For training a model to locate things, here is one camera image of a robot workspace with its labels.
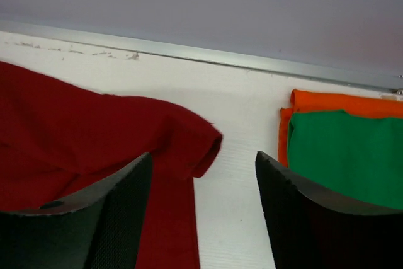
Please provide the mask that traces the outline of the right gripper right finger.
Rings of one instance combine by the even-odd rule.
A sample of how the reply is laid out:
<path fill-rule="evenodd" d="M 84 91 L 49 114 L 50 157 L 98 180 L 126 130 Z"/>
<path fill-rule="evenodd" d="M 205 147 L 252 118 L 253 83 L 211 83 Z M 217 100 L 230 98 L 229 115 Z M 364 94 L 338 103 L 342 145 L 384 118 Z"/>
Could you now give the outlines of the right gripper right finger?
<path fill-rule="evenodd" d="M 402 268 L 402 210 L 347 197 L 263 151 L 256 178 L 276 268 Z"/>

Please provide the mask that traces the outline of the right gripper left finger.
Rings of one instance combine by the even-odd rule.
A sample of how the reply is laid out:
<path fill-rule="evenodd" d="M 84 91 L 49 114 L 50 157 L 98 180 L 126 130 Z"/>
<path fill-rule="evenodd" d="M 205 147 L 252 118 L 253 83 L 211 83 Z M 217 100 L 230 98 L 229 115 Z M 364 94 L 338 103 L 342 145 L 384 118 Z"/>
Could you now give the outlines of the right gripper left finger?
<path fill-rule="evenodd" d="M 38 209 L 1 212 L 1 268 L 134 268 L 152 156 Z"/>

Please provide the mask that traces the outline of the red t shirt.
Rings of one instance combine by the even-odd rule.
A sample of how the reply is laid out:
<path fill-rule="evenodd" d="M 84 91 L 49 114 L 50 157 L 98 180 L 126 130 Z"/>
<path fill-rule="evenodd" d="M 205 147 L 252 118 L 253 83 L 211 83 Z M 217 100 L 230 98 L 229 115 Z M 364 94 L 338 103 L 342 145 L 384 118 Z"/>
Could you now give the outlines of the red t shirt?
<path fill-rule="evenodd" d="M 193 180 L 222 134 L 196 113 L 140 96 L 99 94 L 1 64 L 1 212 L 38 209 L 148 152 L 152 180 L 134 268 L 198 268 Z"/>

